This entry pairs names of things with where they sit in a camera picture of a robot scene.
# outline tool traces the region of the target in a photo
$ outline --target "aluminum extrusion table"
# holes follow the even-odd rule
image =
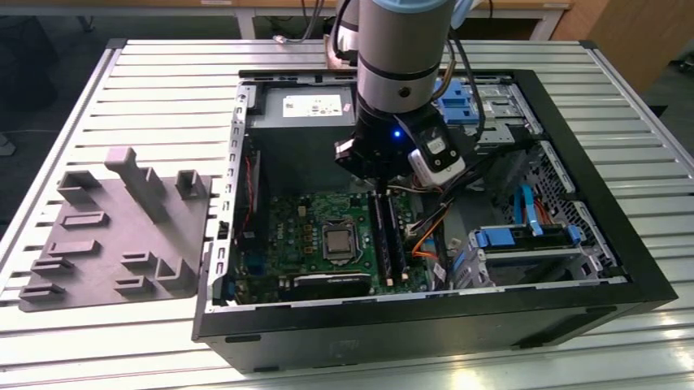
[[[19,312],[18,291],[60,209],[62,172],[89,168],[112,178],[106,148],[132,145],[160,176],[196,169],[214,177],[217,192],[237,71],[325,66],[321,41],[128,41],[101,56],[0,244],[0,387],[691,388],[691,158],[597,50],[519,41],[468,41],[465,48],[476,68],[537,72],[679,300],[551,348],[246,377],[189,340],[194,298]]]

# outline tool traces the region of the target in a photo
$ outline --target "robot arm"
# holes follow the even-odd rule
[[[413,170],[440,185],[465,167],[431,105],[452,12],[453,0],[358,0],[356,130],[336,161],[361,178]]]

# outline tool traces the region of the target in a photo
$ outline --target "cable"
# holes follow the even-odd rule
[[[245,186],[248,187],[248,211],[245,212],[245,218],[242,220],[242,226],[240,228],[238,234],[240,236],[242,231],[245,230],[245,226],[248,225],[248,221],[250,220],[252,214],[252,182],[250,182],[250,159],[245,156]]]
[[[388,185],[388,188],[389,189],[398,189],[400,191],[405,191],[408,193],[433,193],[435,190],[428,190],[428,189],[417,189],[417,188],[407,188],[407,187],[401,187],[400,185]]]
[[[472,96],[475,98],[476,103],[476,113],[479,115],[479,126],[476,128],[476,135],[479,136],[484,129],[484,106],[481,103],[481,98],[479,97],[477,83],[475,82],[475,76],[472,75],[472,68],[469,66],[469,59],[467,58],[465,50],[463,49],[463,44],[460,43],[460,39],[455,35],[455,31],[452,29],[448,30],[448,39],[453,40],[455,47],[457,48],[459,57],[463,59],[463,64],[465,65],[465,73],[467,80],[469,82],[469,86],[472,89]]]
[[[313,32],[314,27],[314,21],[317,20],[317,16],[320,15],[322,11],[322,5],[325,4],[325,0],[314,0],[313,5],[313,13],[310,15],[310,21],[308,23],[308,27],[305,28],[305,31],[302,32],[302,36],[298,39],[288,39],[286,37],[282,37],[281,35],[273,36],[274,41],[278,43],[288,43],[288,44],[297,44],[304,43],[304,41],[310,36],[310,33]]]
[[[57,134],[60,130],[9,130],[7,132],[0,132],[0,134],[18,134],[21,132],[51,132]]]
[[[457,65],[457,62],[455,61],[455,50],[449,39],[445,40],[445,47],[448,48],[449,55],[448,67],[445,68],[445,73],[443,74],[441,84],[439,85],[436,92],[431,95],[431,100],[436,100],[445,93],[445,89],[448,89],[451,79],[453,78],[455,65]]]
[[[488,169],[488,167],[485,166],[491,166],[497,157],[513,151],[527,149],[533,143],[535,140],[529,139],[525,141],[519,141],[512,145],[499,146],[496,149],[488,152],[488,154],[485,154],[479,160],[476,160],[471,165],[468,165],[465,169],[457,174],[457,176],[455,176],[455,178],[451,180],[451,184],[448,185],[448,187],[443,190],[443,193],[437,198],[437,208],[427,215],[425,218],[423,218],[417,223],[412,225],[409,231],[416,232],[432,219],[437,217],[437,215],[440,215],[441,212],[445,211],[445,209],[453,201],[452,194],[455,189],[465,188],[469,184],[477,181],[481,178],[485,170]]]
[[[419,252],[419,247],[421,246],[421,244],[424,243],[424,240],[425,240],[425,237],[428,237],[431,235],[431,233],[433,232],[433,229],[436,228],[437,224],[443,221],[443,218],[445,218],[445,214],[448,213],[448,208],[445,209],[445,211],[443,212],[443,215],[440,216],[440,218],[436,220],[435,223],[431,224],[429,228],[427,229],[424,235],[421,236],[421,238],[419,239],[416,245],[413,246],[412,248],[412,255],[416,256],[416,254],[425,254],[425,252]]]
[[[305,23],[305,28],[308,28],[308,14],[305,13],[305,0],[301,0],[301,15],[302,15],[302,22]]]
[[[337,59],[344,59],[344,53],[337,48],[337,31],[338,25],[342,23],[344,12],[346,11],[346,6],[349,5],[350,0],[344,0],[341,7],[337,10],[337,14],[334,15],[334,23],[332,24],[332,52],[334,53],[334,57]]]

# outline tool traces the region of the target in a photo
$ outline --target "label sticker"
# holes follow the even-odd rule
[[[342,114],[338,95],[290,95],[284,97],[281,105],[281,116],[285,118]]]
[[[441,266],[437,265],[437,263],[433,266],[433,273],[436,274],[437,279],[440,279],[441,281],[445,281],[445,270],[443,269]]]
[[[230,6],[230,0],[198,0],[202,6]]]

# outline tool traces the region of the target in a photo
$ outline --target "motherboard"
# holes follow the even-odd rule
[[[413,221],[409,197],[397,193],[392,201],[403,234]],[[425,290],[425,268],[409,254],[405,281],[388,284],[378,274],[365,193],[272,197],[268,214],[266,249],[244,254],[245,277],[236,281],[240,303]]]

